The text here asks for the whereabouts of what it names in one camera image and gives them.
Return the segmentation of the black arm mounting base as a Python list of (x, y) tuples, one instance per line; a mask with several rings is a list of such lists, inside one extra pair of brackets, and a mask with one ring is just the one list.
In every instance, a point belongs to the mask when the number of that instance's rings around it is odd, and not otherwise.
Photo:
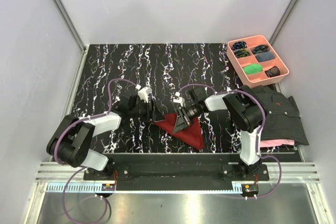
[(258, 161), (252, 168), (245, 168), (239, 154), (228, 153), (177, 153), (177, 154), (108, 154), (107, 174), (90, 168), (84, 180), (110, 180), (114, 172), (118, 181), (140, 177), (213, 177), (224, 181), (270, 180), (266, 164)]

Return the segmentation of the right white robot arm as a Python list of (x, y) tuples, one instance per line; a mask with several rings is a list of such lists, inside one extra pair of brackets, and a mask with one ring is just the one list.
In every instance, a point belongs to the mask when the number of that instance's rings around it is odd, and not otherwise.
[(241, 150), (238, 164), (233, 165), (231, 170), (224, 169), (223, 178), (256, 179), (262, 165), (260, 139), (266, 122), (266, 111), (251, 88), (242, 86), (237, 90), (207, 95), (205, 86), (198, 85), (197, 88), (188, 91), (192, 99), (190, 105), (185, 105), (181, 93), (180, 90), (175, 94), (174, 102), (179, 106), (176, 110), (177, 118), (173, 133), (176, 134), (191, 127), (192, 120), (201, 114), (219, 110), (228, 111), (236, 128), (240, 130)]

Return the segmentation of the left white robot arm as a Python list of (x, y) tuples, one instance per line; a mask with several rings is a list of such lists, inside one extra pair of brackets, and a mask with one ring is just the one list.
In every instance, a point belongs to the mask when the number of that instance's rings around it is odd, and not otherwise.
[(110, 112), (85, 118), (66, 115), (48, 142), (46, 152), (59, 164), (86, 168), (89, 177), (113, 178), (116, 174), (113, 159), (92, 150), (90, 145), (95, 136), (117, 130), (125, 119), (156, 123), (165, 117), (152, 98), (145, 101), (138, 95), (124, 95)]

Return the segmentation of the red cloth napkin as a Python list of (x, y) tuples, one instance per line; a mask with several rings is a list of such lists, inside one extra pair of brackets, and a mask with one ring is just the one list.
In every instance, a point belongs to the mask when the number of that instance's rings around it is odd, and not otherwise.
[(186, 129), (181, 130), (178, 133), (173, 133), (174, 125), (177, 119), (176, 113), (166, 114), (165, 120), (154, 122), (156, 126), (163, 129), (169, 135), (179, 139), (188, 146), (191, 146), (197, 150), (201, 150), (204, 147), (204, 140), (202, 136), (202, 129), (198, 118), (192, 119), (192, 125)]

